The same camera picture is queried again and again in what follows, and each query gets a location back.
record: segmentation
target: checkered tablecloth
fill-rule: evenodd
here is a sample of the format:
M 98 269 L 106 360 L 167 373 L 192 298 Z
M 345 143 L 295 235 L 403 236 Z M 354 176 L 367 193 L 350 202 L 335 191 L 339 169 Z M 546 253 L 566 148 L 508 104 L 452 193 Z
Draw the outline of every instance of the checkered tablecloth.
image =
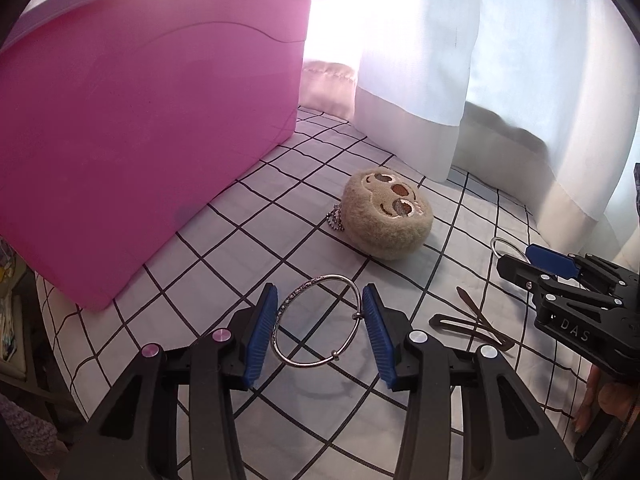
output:
M 433 207 L 425 245 L 396 262 L 379 262 L 351 247 L 324 216 L 349 176 L 386 166 L 412 180 Z M 470 316 L 463 287 L 489 321 L 519 341 L 505 354 L 540 406 L 567 437 L 568 416 L 584 393 L 588 363 L 539 332 L 527 294 L 504 282 L 489 248 L 494 236 L 522 250 L 544 244 L 527 209 L 473 175 L 452 168 L 443 184 L 427 180 L 372 145 L 349 123 L 301 108 L 296 132 L 177 232 L 103 312 L 81 311 L 38 277 L 47 333 L 60 369 L 89 417 L 110 385 L 148 342 L 186 346 L 226 326 L 255 304 L 265 282 L 284 298 L 320 274 L 342 274 L 362 288 L 376 284 L 386 306 L 404 311 L 414 328 L 445 345 L 475 350 L 478 341 L 436 333 L 441 312 Z M 341 283 L 314 287 L 287 311 L 280 345 L 297 360 L 314 360 L 341 345 L 351 330 L 350 292 Z M 180 388 L 178 460 L 191 479 L 188 389 Z M 268 352 L 249 392 L 234 392 L 236 427 L 249 479 L 374 480 L 396 466 L 406 394 L 379 380 L 362 328 L 339 362 L 311 370 L 281 365 Z M 460 389 L 452 393 L 450 478 L 462 471 Z

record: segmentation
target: plush toy face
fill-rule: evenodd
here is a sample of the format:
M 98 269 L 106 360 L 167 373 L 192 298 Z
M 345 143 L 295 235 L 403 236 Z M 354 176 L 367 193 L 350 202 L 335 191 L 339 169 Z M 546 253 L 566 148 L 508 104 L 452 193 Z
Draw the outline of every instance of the plush toy face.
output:
M 354 174 L 342 194 L 340 219 L 347 236 L 363 252 L 383 260 L 420 248 L 433 214 L 417 189 L 387 168 Z
M 384 216 L 401 219 L 424 215 L 415 191 L 392 173 L 369 173 L 362 185 L 371 192 L 373 207 Z

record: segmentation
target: pink plastic storage bin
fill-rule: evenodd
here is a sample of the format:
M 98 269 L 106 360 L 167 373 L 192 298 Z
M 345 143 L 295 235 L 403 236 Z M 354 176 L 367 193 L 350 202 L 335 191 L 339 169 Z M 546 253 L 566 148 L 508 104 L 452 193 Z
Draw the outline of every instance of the pink plastic storage bin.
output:
M 0 235 L 101 309 L 292 134 L 311 0 L 47 0 L 0 51 Z

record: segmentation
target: silver bangle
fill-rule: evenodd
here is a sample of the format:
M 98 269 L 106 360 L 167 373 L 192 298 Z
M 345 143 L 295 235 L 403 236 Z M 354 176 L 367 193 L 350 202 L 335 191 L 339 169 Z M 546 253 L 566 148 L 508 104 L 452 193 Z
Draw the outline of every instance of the silver bangle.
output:
M 356 312 L 353 314 L 353 316 L 351 316 L 355 321 L 355 325 L 353 326 L 353 329 L 351 329 L 351 333 L 347 337 L 347 340 L 344 342 L 344 344 L 337 350 L 333 350 L 331 352 L 331 357 L 325 357 L 324 359 L 321 359 L 313 363 L 299 363 L 297 361 L 293 361 L 292 359 L 289 359 L 288 357 L 286 357 L 286 355 L 284 355 L 280 351 L 280 348 L 278 347 L 277 338 L 278 338 L 278 329 L 280 327 L 280 320 L 282 319 L 282 316 L 284 315 L 285 311 L 288 309 L 289 305 L 293 302 L 293 300 L 296 299 L 296 297 L 302 294 L 309 287 L 317 285 L 318 283 L 321 283 L 321 282 L 326 282 L 328 280 L 338 280 L 339 282 L 346 283 L 347 285 L 349 285 L 350 289 L 356 295 Z M 280 305 L 278 309 L 278 313 L 276 314 L 276 324 L 274 325 L 273 332 L 271 333 L 271 348 L 273 348 L 273 351 L 275 352 L 277 358 L 280 359 L 280 361 L 282 361 L 286 365 L 293 366 L 294 368 L 314 368 L 316 366 L 321 366 L 321 365 L 330 363 L 331 361 L 337 361 L 340 358 L 340 354 L 342 354 L 342 352 L 344 352 L 347 349 L 347 347 L 353 341 L 353 338 L 356 337 L 356 332 L 358 331 L 358 327 L 360 325 L 361 319 L 362 319 L 362 297 L 360 295 L 360 291 L 358 290 L 358 287 L 356 286 L 356 284 L 353 283 L 349 278 L 341 276 L 340 274 L 325 274 L 324 276 L 318 276 L 317 278 L 309 280 L 308 282 L 305 282 L 302 285 L 300 285 L 296 290 L 294 290 L 291 294 L 289 294 Z
M 516 251 L 520 255 L 521 259 L 523 259 L 528 264 L 531 263 L 529 261 L 529 259 L 527 258 L 527 255 L 525 253 L 523 253 L 519 248 L 517 248 L 515 245 L 513 245 L 510 241 L 505 240 L 504 238 L 500 238 L 499 236 L 494 236 L 493 238 L 491 238 L 491 241 L 489 242 L 489 247 L 491 247 L 491 252 L 495 255 L 496 258 L 500 258 L 501 256 L 504 256 L 506 254 L 506 253 L 500 254 L 497 251 L 497 249 L 495 248 L 495 245 L 498 242 L 509 246 L 511 249 L 513 249 L 514 251 Z

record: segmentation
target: human hand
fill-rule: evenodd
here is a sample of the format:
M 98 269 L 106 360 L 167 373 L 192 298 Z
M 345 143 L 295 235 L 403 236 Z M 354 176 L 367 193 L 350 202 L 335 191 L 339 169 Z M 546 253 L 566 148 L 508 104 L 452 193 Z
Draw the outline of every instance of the human hand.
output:
M 580 408 L 578 408 L 574 416 L 574 427 L 577 433 L 583 433 L 589 426 L 591 407 L 593 406 L 593 401 L 596 400 L 596 396 L 598 398 L 598 405 L 602 411 L 609 415 L 616 416 L 622 422 L 626 421 L 629 411 L 632 409 L 632 405 L 636 400 L 638 388 L 629 386 L 628 384 L 607 383 L 604 384 L 598 392 L 600 375 L 600 369 L 595 365 L 591 365 L 589 377 L 587 378 L 587 391 L 584 394 Z M 634 423 L 639 413 L 640 406 L 636 406 L 629 419 L 629 427 Z

